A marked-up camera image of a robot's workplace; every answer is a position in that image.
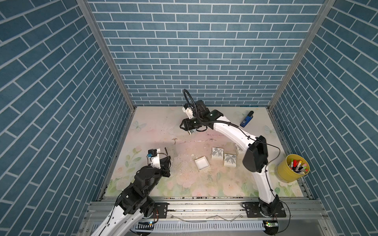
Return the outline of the white bow gift box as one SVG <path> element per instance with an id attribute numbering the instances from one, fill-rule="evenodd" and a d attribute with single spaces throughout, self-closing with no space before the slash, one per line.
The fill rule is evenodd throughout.
<path id="1" fill-rule="evenodd" d="M 224 154 L 224 160 L 223 160 L 223 165 L 225 167 L 232 167 L 236 168 L 236 160 L 237 160 L 237 155 L 236 154 L 229 154 L 225 153 Z"/>
<path id="2" fill-rule="evenodd" d="M 213 160 L 224 160 L 224 149 L 218 147 L 212 147 L 211 158 Z"/>

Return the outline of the white bow box lid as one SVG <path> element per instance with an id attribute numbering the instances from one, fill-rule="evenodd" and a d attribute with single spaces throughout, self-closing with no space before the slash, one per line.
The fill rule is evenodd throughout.
<path id="1" fill-rule="evenodd" d="M 235 148 L 235 151 L 236 151 L 236 154 L 237 155 L 240 155 L 242 153 L 244 153 L 245 151 L 240 147 L 238 146 L 237 144 L 234 144 L 234 148 Z"/>

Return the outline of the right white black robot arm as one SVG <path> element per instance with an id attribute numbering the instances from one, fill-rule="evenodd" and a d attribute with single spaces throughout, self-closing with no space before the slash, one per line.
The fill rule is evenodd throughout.
<path id="1" fill-rule="evenodd" d="M 217 131 L 238 145 L 245 153 L 244 167 L 252 173 L 258 187 L 260 212 L 266 217 L 276 215 L 280 207 L 280 200 L 273 190 L 269 177 L 268 143 L 263 136 L 254 136 L 232 124 L 218 110 L 195 112 L 193 108 L 183 108 L 188 116 L 180 125 L 185 131 L 191 131 L 206 126 Z"/>

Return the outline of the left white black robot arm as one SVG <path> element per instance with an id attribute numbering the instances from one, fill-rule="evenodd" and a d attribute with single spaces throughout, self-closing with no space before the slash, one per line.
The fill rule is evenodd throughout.
<path id="1" fill-rule="evenodd" d="M 155 201 L 149 196 L 153 188 L 162 177 L 170 177 L 171 157 L 160 159 L 160 167 L 152 164 L 137 171 L 134 182 L 126 187 L 117 197 L 115 204 L 93 236 L 124 236 L 131 231 L 140 220 L 153 217 L 153 220 L 143 222 L 147 229 L 153 229 L 159 220 L 159 210 L 155 208 Z"/>

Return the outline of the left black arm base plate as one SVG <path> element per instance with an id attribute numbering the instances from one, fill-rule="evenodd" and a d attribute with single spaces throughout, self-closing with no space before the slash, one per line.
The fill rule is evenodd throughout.
<path id="1" fill-rule="evenodd" d="M 152 204 L 149 204 L 147 208 L 143 211 L 144 218 L 147 219 L 166 219 L 167 213 L 168 213 L 168 206 L 169 203 L 167 202 L 157 202 Z"/>

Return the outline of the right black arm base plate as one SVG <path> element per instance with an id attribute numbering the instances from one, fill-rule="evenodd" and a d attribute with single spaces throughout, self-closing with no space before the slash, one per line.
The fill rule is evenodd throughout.
<path id="1" fill-rule="evenodd" d="M 243 202 L 241 206 L 246 211 L 248 218 L 286 218 L 286 212 L 280 201 L 272 204 Z"/>

